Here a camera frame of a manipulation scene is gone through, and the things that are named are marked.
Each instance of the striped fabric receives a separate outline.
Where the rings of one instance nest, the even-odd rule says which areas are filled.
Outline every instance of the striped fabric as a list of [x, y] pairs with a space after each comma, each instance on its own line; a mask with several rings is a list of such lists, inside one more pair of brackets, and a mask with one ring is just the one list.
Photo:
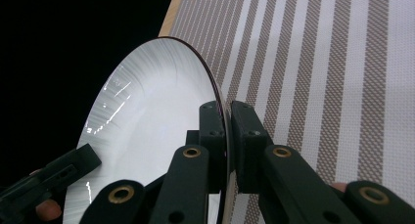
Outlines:
[[[415, 0], [182, 0], [170, 36], [325, 182], [371, 180], [415, 206]], [[238, 194], [231, 223], [263, 222]]]

